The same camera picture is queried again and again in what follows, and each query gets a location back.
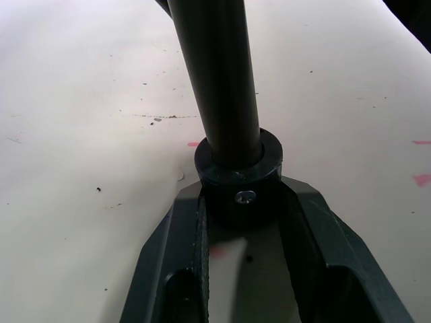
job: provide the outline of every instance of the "white surface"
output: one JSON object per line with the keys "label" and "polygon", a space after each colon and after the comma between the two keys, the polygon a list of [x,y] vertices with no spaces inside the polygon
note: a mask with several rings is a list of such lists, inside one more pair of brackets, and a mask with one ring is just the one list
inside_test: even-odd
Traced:
{"label": "white surface", "polygon": [[[246,9],[284,175],[324,194],[427,322],[431,186],[412,176],[431,146],[411,141],[431,140],[430,54],[379,0]],[[174,26],[150,0],[4,1],[0,71],[0,321],[118,322],[142,244],[197,179],[199,118],[139,116],[198,115]]]}

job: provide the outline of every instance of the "metal tube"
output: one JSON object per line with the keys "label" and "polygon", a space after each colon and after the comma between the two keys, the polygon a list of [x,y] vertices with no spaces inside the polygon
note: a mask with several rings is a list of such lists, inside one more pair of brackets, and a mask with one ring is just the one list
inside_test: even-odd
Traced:
{"label": "metal tube", "polygon": [[243,0],[168,0],[213,161],[262,156]]}

